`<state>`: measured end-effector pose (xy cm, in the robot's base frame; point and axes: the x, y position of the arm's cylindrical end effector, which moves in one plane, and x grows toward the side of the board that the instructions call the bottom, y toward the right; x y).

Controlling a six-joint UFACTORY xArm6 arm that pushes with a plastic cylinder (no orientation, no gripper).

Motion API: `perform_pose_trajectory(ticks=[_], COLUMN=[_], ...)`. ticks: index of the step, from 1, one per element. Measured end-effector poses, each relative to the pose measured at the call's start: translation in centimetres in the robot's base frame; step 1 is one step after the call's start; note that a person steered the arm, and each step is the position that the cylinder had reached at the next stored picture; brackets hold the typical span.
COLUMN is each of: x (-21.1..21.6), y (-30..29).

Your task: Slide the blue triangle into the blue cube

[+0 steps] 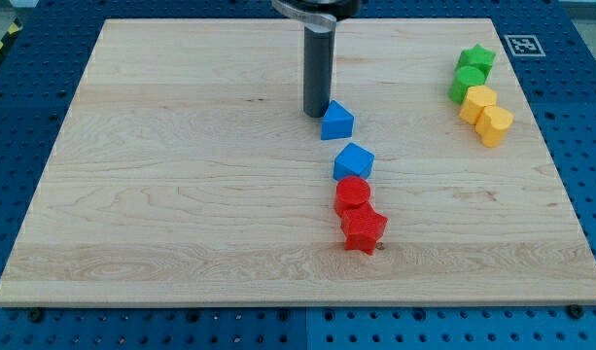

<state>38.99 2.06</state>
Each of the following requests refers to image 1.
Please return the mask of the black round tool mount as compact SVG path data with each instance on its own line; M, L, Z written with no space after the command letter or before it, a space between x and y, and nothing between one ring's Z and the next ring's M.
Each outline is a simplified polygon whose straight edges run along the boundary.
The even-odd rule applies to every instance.
M272 8L286 18L322 31L335 31L336 25L355 16L362 0L271 0Z

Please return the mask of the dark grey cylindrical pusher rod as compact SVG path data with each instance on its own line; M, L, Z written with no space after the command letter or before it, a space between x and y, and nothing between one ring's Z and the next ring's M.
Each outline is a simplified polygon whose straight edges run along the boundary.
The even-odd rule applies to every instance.
M331 99L334 32L305 26L303 43L303 111L321 118Z

